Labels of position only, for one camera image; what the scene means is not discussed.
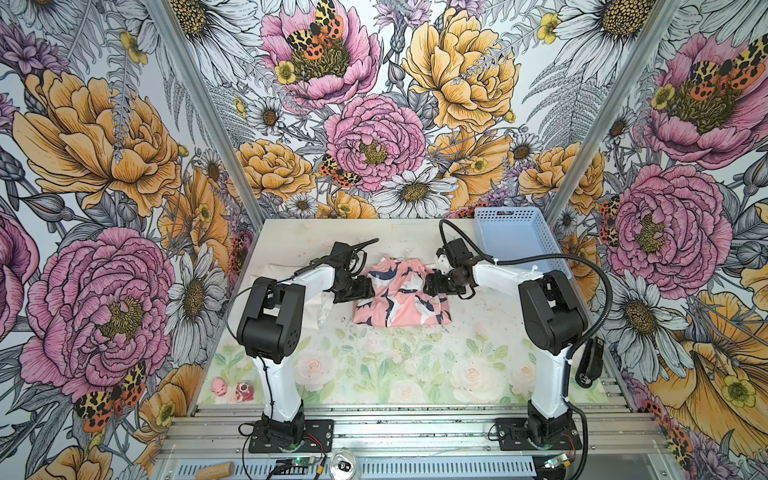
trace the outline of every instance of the red wire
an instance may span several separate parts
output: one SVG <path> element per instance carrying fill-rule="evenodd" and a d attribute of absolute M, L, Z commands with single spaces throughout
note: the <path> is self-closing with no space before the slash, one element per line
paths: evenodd
<path fill-rule="evenodd" d="M 574 441 L 571 440 L 571 437 L 568 435 L 562 434 L 562 436 L 568 439 L 568 443 L 571 444 L 571 455 L 573 456 L 573 458 L 576 458 L 576 446 L 574 445 Z"/>
<path fill-rule="evenodd" d="M 307 434 L 306 434 L 306 436 L 310 437 L 310 439 L 311 439 L 313 442 L 315 442 L 315 443 L 316 443 L 316 444 L 317 444 L 317 445 L 320 447 L 320 453 L 322 453 L 323 455 L 325 455 L 325 454 L 326 454 L 326 449 L 325 449 L 325 447 L 323 447 L 323 444 L 320 442 L 320 440 L 318 440 L 318 439 L 317 439 L 317 437 L 315 437 L 315 436 L 314 436 L 314 435 L 312 435 L 311 433 L 307 433 Z"/>

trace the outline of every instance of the blue plastic basket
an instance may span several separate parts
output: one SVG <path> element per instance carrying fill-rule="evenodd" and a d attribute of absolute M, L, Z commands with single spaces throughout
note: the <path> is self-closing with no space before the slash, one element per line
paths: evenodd
<path fill-rule="evenodd" d="M 488 255 L 499 260 L 517 260 L 543 253 L 561 253 L 558 242 L 536 207 L 480 207 L 475 209 L 475 233 L 478 245 Z M 571 278 L 565 260 L 541 260 L 521 263 L 517 268 L 528 270 L 536 265 L 547 273 L 561 270 Z"/>

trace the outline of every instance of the metal can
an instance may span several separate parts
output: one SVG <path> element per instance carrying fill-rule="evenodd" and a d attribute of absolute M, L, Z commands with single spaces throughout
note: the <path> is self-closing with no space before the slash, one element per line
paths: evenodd
<path fill-rule="evenodd" d="M 347 449 L 341 449 L 331 458 L 330 475 L 333 480 L 359 480 L 357 458 Z"/>

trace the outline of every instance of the folded clothing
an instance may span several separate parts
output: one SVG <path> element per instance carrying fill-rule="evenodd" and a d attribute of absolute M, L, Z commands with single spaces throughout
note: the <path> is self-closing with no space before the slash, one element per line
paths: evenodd
<path fill-rule="evenodd" d="M 384 257 L 366 276 L 376 292 L 353 304 L 353 321 L 370 326 L 448 325 L 448 297 L 424 293 L 424 281 L 433 270 L 417 259 Z"/>

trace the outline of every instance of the wooden handle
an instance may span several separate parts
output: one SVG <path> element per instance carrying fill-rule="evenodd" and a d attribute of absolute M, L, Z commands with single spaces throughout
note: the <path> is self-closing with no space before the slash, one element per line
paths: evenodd
<path fill-rule="evenodd" d="M 201 468 L 194 476 L 194 480 L 219 480 L 235 474 L 235 464 L 232 462 L 211 465 Z"/>

